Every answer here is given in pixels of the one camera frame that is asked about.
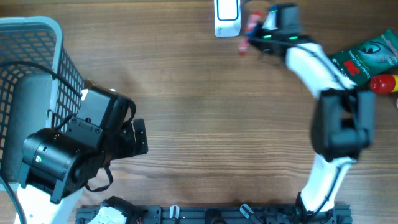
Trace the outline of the red tube package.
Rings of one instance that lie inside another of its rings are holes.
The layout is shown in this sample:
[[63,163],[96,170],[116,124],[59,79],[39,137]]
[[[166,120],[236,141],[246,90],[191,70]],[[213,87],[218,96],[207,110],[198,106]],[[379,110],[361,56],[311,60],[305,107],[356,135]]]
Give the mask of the red tube package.
[[[262,12],[256,11],[252,13],[247,20],[245,34],[249,35],[253,32],[254,28],[257,26],[257,23],[264,17]],[[245,37],[243,41],[240,43],[238,52],[240,56],[245,56],[248,52],[249,48],[249,38]]]

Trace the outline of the green glove package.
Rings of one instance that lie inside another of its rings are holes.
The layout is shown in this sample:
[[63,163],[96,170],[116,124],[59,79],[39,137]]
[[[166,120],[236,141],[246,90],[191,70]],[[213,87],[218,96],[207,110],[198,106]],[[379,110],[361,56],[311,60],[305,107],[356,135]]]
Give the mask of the green glove package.
[[358,86],[397,67],[397,35],[392,30],[329,56],[335,67]]

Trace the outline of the red sauce bottle green cap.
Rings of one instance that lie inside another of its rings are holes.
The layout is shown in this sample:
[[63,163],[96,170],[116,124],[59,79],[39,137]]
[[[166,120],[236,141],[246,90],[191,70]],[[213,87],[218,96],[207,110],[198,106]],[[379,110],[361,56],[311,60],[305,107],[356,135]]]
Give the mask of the red sauce bottle green cap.
[[381,74],[372,77],[370,89],[379,94],[389,94],[397,92],[397,75]]

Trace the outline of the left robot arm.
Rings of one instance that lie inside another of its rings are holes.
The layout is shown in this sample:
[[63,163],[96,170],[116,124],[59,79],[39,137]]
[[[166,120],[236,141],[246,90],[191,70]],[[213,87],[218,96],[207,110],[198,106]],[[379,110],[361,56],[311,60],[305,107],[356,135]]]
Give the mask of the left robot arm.
[[110,163],[148,152],[136,105],[115,91],[84,91],[80,110],[58,126],[29,135],[22,145],[16,223],[66,223],[88,182]]

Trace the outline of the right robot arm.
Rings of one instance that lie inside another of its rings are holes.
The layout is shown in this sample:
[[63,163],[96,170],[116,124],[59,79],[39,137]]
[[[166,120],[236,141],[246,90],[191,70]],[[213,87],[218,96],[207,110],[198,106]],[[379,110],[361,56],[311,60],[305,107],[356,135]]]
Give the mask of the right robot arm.
[[317,101],[310,128],[315,157],[297,202],[303,219],[315,220],[334,209],[345,175],[373,143],[375,96],[357,89],[322,46],[302,33],[296,4],[276,4],[265,16],[250,15],[245,34],[260,52],[280,57]]

